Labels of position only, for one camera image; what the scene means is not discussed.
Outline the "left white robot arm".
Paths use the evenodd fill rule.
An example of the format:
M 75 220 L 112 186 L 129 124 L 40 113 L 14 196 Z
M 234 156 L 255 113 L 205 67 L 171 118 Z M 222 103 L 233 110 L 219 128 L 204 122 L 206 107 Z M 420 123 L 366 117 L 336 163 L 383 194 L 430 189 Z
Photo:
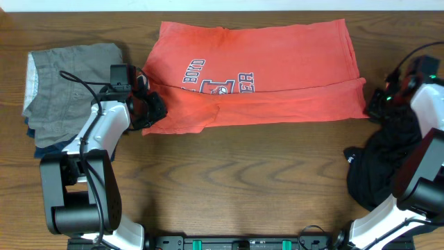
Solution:
M 68 249 L 148 249 L 144 227 L 123 213 L 112 156 L 124 133 L 151 127 L 167 108 L 138 67 L 111 65 L 101 86 L 80 133 L 40 161 L 46 225 L 68 236 Z

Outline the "black garment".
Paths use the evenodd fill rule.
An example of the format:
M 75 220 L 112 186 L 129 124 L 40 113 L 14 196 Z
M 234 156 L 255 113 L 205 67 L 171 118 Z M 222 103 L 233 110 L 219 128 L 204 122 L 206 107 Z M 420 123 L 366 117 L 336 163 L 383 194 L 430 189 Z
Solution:
M 418 118 L 409 105 L 389 108 L 386 114 L 364 147 L 343 150 L 349 163 L 348 193 L 368 211 L 389 197 L 399 168 L 422 140 Z

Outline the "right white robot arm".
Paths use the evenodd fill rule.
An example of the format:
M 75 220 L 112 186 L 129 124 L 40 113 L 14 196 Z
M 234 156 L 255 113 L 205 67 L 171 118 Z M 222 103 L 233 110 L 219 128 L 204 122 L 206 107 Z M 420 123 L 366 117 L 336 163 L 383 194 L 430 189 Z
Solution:
M 381 124 L 349 147 L 348 192 L 369 213 L 341 230 L 335 249 L 414 249 L 413 237 L 443 226 L 443 79 L 440 61 L 418 56 L 395 69 L 366 108 Z

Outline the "red printed t-shirt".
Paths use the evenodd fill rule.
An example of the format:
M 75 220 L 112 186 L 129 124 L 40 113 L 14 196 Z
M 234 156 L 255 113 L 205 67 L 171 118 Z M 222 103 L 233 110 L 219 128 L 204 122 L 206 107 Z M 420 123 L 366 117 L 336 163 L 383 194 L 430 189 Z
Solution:
M 364 118 L 345 21 L 230 30 L 163 22 L 144 72 L 167 115 L 143 134 Z

